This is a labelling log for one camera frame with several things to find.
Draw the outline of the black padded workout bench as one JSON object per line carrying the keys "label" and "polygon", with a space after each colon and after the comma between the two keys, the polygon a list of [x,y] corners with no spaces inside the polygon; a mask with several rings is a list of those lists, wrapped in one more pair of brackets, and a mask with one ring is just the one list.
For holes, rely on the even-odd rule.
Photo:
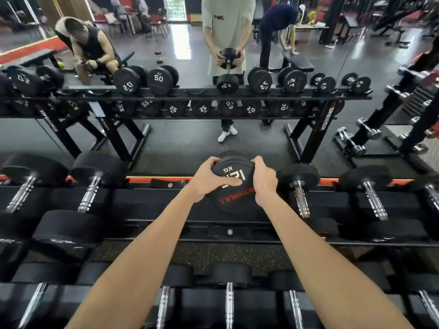
{"label": "black padded workout bench", "polygon": [[270,72],[280,72],[286,67],[300,70],[305,73],[311,73],[315,70],[314,65],[302,54],[292,54],[289,51],[281,51],[283,56],[282,65],[279,68],[268,68]]}

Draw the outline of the person's left hand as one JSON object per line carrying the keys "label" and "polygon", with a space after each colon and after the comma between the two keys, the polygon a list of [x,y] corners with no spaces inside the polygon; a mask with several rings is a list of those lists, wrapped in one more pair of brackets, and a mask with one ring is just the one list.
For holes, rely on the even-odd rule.
{"label": "person's left hand", "polygon": [[219,160],[217,157],[210,157],[206,160],[185,187],[189,189],[193,203],[201,201],[205,195],[218,188],[216,186],[216,177],[220,176],[214,174],[211,169]]}

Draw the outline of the black gym machine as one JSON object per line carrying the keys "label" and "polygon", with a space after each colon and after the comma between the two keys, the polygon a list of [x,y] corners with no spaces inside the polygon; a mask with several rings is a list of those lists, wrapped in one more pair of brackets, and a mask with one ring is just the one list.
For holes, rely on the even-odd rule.
{"label": "black gym machine", "polygon": [[386,46],[408,49],[403,41],[402,22],[413,14],[418,19],[436,16],[439,20],[439,0],[330,0],[322,20],[319,44],[327,49],[346,44],[354,38],[354,31],[371,29],[371,38],[387,38]]}

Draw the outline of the black chrome-dumbbell stand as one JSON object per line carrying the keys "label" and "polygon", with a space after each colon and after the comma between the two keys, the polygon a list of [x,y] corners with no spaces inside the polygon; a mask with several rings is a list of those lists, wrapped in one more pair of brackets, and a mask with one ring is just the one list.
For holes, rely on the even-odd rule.
{"label": "black chrome-dumbbell stand", "polygon": [[382,108],[376,110],[367,120],[359,123],[359,130],[350,142],[343,146],[343,153],[347,157],[359,157],[360,151],[367,140],[370,139],[370,131],[378,131],[398,107],[409,104],[415,96],[415,89],[429,88],[439,84],[439,70],[435,67],[439,64],[439,34],[432,42],[431,50],[420,54],[414,61],[399,67],[397,74],[400,77],[396,85],[387,86]]}

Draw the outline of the black rubber dumbbell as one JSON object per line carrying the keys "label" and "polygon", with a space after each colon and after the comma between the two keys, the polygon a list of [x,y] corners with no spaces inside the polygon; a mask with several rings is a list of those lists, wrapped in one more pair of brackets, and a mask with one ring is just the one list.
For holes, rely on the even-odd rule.
{"label": "black rubber dumbbell", "polygon": [[383,190],[391,182],[391,173],[384,165],[356,167],[338,178],[342,191],[358,193],[363,191],[375,215],[367,226],[367,233],[375,243],[402,243],[426,241],[428,234],[417,219],[389,218],[376,190]]}
{"label": "black rubber dumbbell", "polygon": [[76,210],[50,210],[44,213],[33,235],[33,249],[48,257],[68,257],[67,251],[89,252],[98,246],[107,232],[107,221],[91,213],[100,189],[113,191],[124,186],[129,165],[100,151],[81,153],[74,161],[70,175],[87,186]]}
{"label": "black rubber dumbbell", "polygon": [[430,172],[408,182],[404,189],[415,193],[426,212],[425,229],[439,240],[439,173]]}
{"label": "black rubber dumbbell", "polygon": [[57,160],[36,154],[14,154],[0,168],[13,183],[20,185],[9,204],[0,210],[0,244],[24,243],[32,235],[43,215],[43,198],[36,197],[31,210],[21,213],[31,192],[38,186],[57,188],[64,184],[69,169]]}
{"label": "black rubber dumbbell", "polygon": [[322,239],[339,237],[337,223],[332,218],[311,216],[305,190],[316,187],[321,180],[319,171],[309,164],[288,165],[276,172],[278,188],[293,191],[301,219]]}

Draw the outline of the black and orange bench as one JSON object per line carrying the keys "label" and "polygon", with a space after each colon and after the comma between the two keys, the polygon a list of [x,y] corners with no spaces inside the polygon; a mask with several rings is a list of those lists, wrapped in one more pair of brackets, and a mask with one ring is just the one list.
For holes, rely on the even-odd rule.
{"label": "black and orange bench", "polygon": [[0,70],[7,70],[10,67],[23,66],[42,66],[45,60],[50,60],[52,65],[60,69],[58,60],[55,57],[56,51],[52,49],[41,49],[35,51],[27,56],[23,56],[16,60],[10,61],[8,63],[2,64]]}

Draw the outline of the black steel dumbbell rack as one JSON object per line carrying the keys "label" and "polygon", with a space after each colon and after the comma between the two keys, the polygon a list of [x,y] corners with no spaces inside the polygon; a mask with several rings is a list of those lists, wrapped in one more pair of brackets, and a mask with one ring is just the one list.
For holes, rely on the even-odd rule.
{"label": "black steel dumbbell rack", "polygon": [[[91,207],[91,213],[98,214],[107,223],[107,232],[102,242],[110,240],[132,241],[146,226],[151,224],[174,199],[185,182],[173,180],[152,180],[153,182],[168,183],[170,188],[151,188],[149,183],[127,183],[124,188],[113,191],[101,189]],[[78,183],[68,183],[61,188],[36,187],[29,195],[21,213],[31,210],[31,204],[36,197],[42,197],[43,215],[50,210],[76,210],[86,191]],[[415,193],[406,192],[404,186],[393,184],[386,191],[376,190],[389,218],[417,219],[425,228],[426,212]],[[436,248],[439,240],[428,234],[426,241],[402,243],[375,243],[367,233],[367,226],[375,220],[375,215],[363,191],[358,193],[342,192],[334,179],[329,179],[327,186],[320,184],[316,189],[305,191],[310,214],[314,217],[332,218],[337,222],[339,237],[328,238],[326,241],[333,247],[342,248],[372,248],[373,254],[405,255],[409,249]],[[83,264],[91,261],[89,252],[79,249],[68,250],[68,257],[48,257],[35,251],[32,238],[24,243],[3,244],[10,248],[0,262],[57,262],[62,264]]]}

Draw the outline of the mirrored row of dumbbells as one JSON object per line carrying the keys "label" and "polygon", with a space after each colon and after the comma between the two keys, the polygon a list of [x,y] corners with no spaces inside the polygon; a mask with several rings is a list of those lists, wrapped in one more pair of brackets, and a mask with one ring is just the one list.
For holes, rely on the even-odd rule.
{"label": "mirrored row of dumbbells", "polygon": [[163,65],[146,71],[140,66],[120,68],[112,77],[112,85],[64,86],[64,76],[57,68],[43,65],[36,69],[11,66],[0,72],[0,115],[3,109],[17,105],[24,115],[37,107],[61,110],[61,115],[85,114],[101,107],[124,117],[183,118],[308,117],[318,107],[329,103],[338,114],[346,100],[368,100],[372,90],[369,77],[356,73],[337,81],[323,73],[308,81],[303,71],[287,67],[279,74],[277,84],[272,76],[257,67],[248,74],[248,84],[239,85],[238,76],[221,75],[217,84],[203,88],[182,88],[179,73],[173,66]]}

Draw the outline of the black dumbbell with red lettering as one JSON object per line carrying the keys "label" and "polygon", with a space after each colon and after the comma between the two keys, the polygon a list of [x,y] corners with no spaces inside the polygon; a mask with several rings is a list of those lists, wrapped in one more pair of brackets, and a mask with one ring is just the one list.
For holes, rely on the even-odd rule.
{"label": "black dumbbell with red lettering", "polygon": [[207,195],[207,198],[218,209],[238,214],[258,209],[255,201],[253,177],[254,162],[235,150],[228,150],[218,155],[211,168],[213,174],[220,177],[234,177],[242,181],[239,186],[223,185]]}

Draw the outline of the row of black dumbbells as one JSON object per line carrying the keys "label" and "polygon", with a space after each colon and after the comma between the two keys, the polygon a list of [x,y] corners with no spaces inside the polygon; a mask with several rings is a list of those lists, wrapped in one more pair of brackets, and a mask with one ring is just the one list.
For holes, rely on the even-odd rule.
{"label": "row of black dumbbells", "polygon": [[[0,262],[0,329],[65,329],[109,261]],[[415,329],[439,329],[439,273],[389,275],[380,262],[354,265]],[[207,275],[170,264],[140,329],[327,329],[294,269],[253,275],[218,263]]]}

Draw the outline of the group of chrome dumbbells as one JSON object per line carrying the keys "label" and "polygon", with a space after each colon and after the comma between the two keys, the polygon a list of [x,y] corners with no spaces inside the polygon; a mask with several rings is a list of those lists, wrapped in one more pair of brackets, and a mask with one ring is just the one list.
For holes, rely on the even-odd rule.
{"label": "group of chrome dumbbells", "polygon": [[414,101],[416,88],[428,88],[439,83],[439,70],[416,71],[414,64],[401,66],[397,73],[401,79],[397,84],[384,88],[387,96],[382,108],[376,110],[368,119],[358,119],[356,125],[359,129],[355,134],[348,133],[345,127],[337,130],[333,140],[346,157],[364,156],[367,153],[365,143],[382,138],[381,127],[398,108]]}

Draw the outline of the person's right hand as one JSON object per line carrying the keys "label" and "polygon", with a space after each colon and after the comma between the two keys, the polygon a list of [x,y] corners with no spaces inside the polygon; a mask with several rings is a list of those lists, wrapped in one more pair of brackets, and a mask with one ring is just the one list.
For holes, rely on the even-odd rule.
{"label": "person's right hand", "polygon": [[276,171],[266,166],[266,172],[254,172],[253,186],[255,189],[256,203],[265,208],[277,197]]}

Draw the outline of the red and black chair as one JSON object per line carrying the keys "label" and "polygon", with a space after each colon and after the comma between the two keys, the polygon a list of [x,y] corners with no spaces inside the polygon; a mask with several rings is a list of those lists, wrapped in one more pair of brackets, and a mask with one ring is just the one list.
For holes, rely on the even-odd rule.
{"label": "red and black chair", "polygon": [[159,8],[158,13],[150,15],[150,24],[152,27],[152,34],[161,34],[163,38],[167,37],[170,33],[170,27],[168,24],[168,13],[165,8]]}

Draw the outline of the person's right forearm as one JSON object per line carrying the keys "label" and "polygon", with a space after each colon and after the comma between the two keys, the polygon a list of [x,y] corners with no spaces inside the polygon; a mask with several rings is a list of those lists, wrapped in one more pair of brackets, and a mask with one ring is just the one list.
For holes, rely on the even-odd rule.
{"label": "person's right forearm", "polygon": [[276,192],[256,194],[325,329],[414,329],[384,292]]}

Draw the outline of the person's left forearm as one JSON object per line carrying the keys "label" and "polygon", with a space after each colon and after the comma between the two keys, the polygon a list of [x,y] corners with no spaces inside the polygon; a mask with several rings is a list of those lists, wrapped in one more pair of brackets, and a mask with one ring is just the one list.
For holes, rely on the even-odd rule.
{"label": "person's left forearm", "polygon": [[93,284],[65,329],[140,329],[189,212],[203,197],[192,179]]}

